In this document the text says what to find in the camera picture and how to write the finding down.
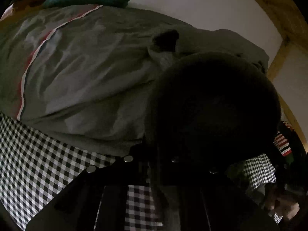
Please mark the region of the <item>person's right hand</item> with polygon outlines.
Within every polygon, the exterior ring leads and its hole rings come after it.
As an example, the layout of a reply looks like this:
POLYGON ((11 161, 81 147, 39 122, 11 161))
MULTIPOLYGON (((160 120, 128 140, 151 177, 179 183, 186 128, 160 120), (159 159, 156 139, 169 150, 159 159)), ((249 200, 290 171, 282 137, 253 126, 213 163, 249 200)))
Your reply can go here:
POLYGON ((300 210, 292 194, 279 189, 275 184, 265 186, 265 208, 270 214, 282 216, 285 221, 292 220, 300 210))

